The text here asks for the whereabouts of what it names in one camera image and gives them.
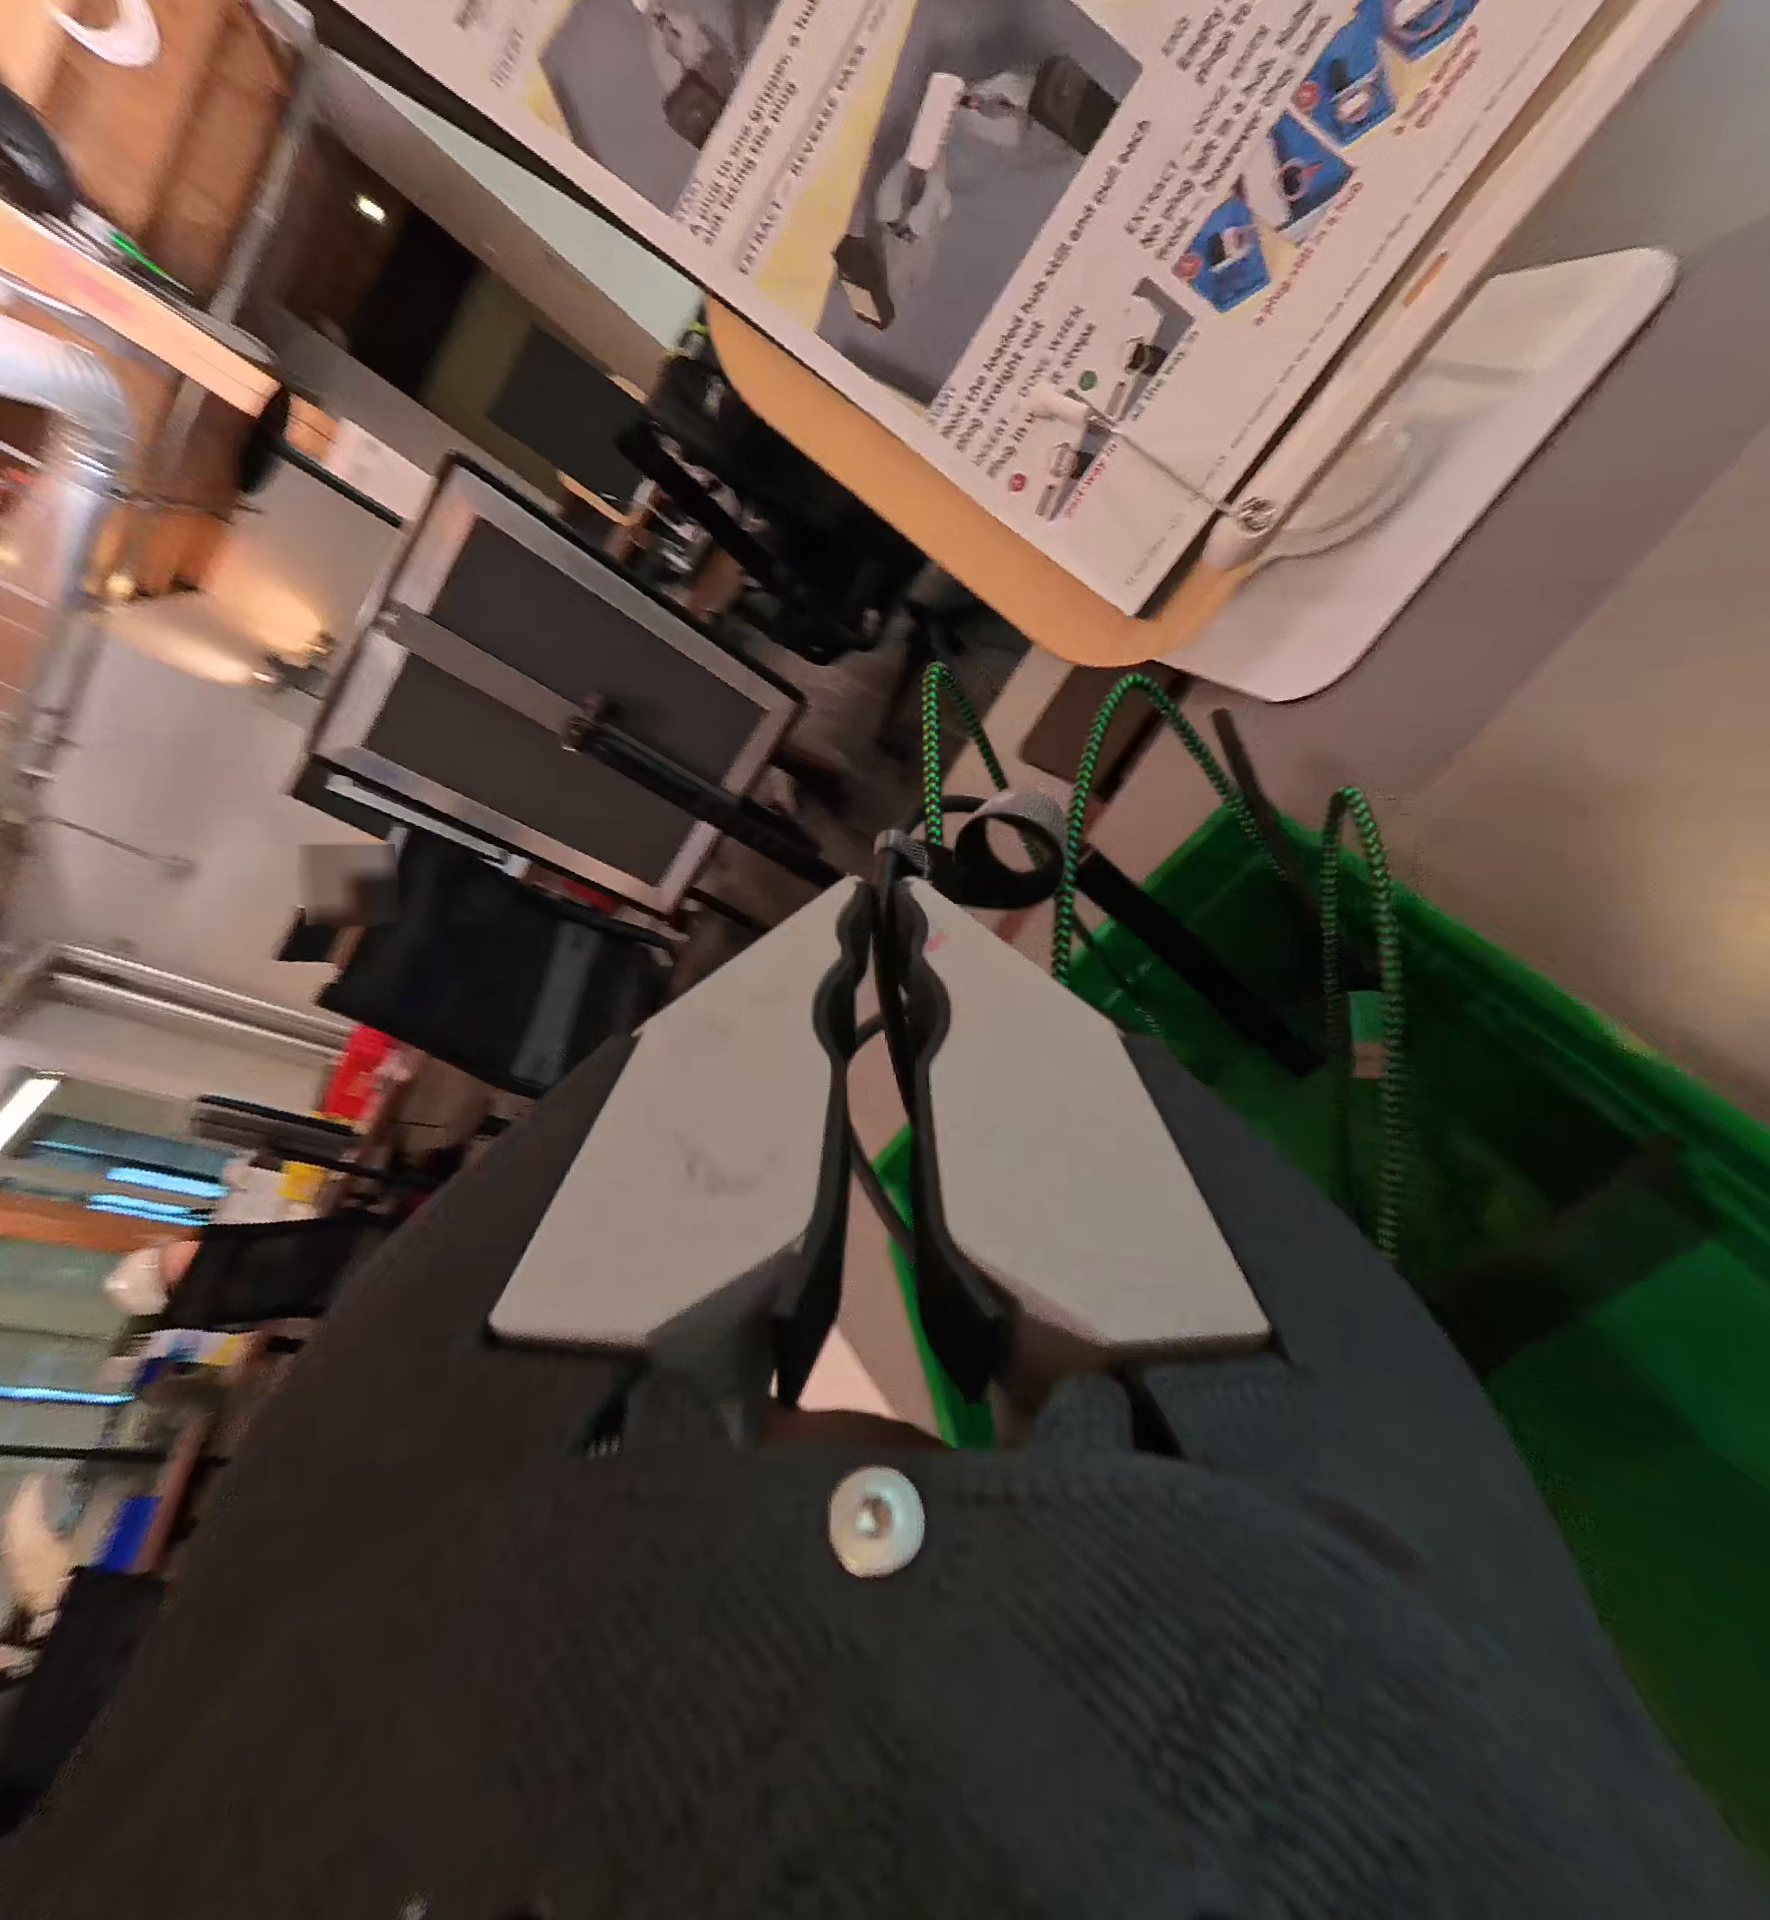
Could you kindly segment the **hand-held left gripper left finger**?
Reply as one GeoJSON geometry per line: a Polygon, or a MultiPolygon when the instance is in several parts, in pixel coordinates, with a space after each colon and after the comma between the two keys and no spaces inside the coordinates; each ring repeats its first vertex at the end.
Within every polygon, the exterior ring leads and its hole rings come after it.
{"type": "Polygon", "coordinates": [[[734,1419],[800,1404],[835,1326],[874,888],[840,881],[646,1021],[489,1313],[734,1419]]]}

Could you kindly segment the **black round ceiling device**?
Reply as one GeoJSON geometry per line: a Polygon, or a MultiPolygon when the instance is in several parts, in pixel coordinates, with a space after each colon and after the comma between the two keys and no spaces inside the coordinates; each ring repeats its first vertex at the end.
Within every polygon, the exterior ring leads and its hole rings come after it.
{"type": "Polygon", "coordinates": [[[22,212],[66,220],[78,179],[32,108],[0,81],[0,194],[22,212]]]}

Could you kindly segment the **chair draped with black jacket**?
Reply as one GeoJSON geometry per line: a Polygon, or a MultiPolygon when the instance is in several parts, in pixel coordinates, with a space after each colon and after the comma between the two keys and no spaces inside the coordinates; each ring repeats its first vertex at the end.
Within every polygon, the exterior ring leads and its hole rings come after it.
{"type": "Polygon", "coordinates": [[[670,355],[616,449],[760,590],[762,628],[810,664],[978,610],[911,540],[762,420],[714,348],[670,355]]]}

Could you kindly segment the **printed instruction sheet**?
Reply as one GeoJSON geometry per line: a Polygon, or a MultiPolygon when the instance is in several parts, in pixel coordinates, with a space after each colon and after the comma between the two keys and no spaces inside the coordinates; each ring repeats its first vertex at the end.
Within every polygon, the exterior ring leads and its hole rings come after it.
{"type": "Polygon", "coordinates": [[[1138,613],[1257,473],[1586,2],[368,2],[464,105],[1138,613]]]}

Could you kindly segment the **silver spiral ventilation duct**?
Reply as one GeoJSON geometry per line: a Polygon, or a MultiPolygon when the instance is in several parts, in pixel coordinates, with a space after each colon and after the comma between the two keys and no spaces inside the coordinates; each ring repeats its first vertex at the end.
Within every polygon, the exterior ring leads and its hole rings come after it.
{"type": "Polygon", "coordinates": [[[84,480],[114,491],[126,479],[132,412],[99,355],[0,315],[0,398],[57,416],[60,451],[84,480]]]}

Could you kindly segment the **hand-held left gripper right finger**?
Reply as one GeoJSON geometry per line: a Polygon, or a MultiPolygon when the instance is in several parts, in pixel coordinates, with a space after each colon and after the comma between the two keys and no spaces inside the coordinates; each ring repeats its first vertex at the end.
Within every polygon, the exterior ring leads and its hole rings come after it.
{"type": "Polygon", "coordinates": [[[917,1311],[962,1397],[1271,1345],[1128,1038],[927,881],[900,1032],[917,1311]]]}

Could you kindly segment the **black stanchion post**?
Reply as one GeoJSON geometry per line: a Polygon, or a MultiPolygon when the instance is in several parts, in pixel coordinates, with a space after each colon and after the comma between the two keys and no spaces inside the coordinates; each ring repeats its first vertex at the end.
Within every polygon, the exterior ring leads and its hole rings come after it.
{"type": "Polygon", "coordinates": [[[560,732],[561,747],[610,769],[632,786],[706,823],[722,838],[759,854],[818,890],[846,879],[846,873],[832,863],[818,841],[795,822],[747,795],[734,795],[657,751],[654,745],[619,728],[614,713],[616,708],[597,695],[584,704],[565,702],[565,722],[560,732]]]}

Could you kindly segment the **black mesh office chair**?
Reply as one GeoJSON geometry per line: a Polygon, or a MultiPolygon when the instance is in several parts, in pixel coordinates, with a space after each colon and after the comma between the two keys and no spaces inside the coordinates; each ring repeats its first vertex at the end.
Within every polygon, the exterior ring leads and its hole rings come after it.
{"type": "Polygon", "coordinates": [[[515,1097],[541,1099],[665,1002],[670,941],[417,830],[396,905],[315,999],[515,1097]]]}

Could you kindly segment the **green plastic bin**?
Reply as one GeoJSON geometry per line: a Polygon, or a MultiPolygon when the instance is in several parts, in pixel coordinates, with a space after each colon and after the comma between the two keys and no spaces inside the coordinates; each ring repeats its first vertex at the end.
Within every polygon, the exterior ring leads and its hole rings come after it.
{"type": "Polygon", "coordinates": [[[1353,1049],[1394,1032],[1384,913],[1399,936],[1394,1121],[1391,1081],[1313,1038],[1320,934],[1271,854],[1216,814],[1149,885],[1323,1058],[1104,908],[1072,987],[1157,1013],[1153,1090],[1277,1320],[1128,1366],[1145,1444],[1390,1562],[1425,1692],[1586,1844],[1510,1909],[1770,1912],[1770,1130],[1343,852],[1353,1049]]]}

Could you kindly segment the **red storage bin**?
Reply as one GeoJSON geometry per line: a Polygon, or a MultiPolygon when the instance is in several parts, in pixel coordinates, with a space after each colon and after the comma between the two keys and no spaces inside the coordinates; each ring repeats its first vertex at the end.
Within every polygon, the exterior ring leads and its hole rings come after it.
{"type": "Polygon", "coordinates": [[[417,1049],[393,1042],[371,1025],[356,1025],[322,1082],[313,1111],[358,1132],[368,1132],[393,1090],[415,1077],[417,1065],[417,1049]]]}

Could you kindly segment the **grey metal cabinet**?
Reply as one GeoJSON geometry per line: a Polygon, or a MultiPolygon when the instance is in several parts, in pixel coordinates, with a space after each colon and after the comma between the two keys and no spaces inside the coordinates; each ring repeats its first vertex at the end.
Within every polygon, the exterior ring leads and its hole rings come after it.
{"type": "Polygon", "coordinates": [[[374,838],[441,830],[667,919],[722,836],[570,749],[586,708],[740,799],[803,698],[450,451],[370,588],[289,795],[374,838]]]}

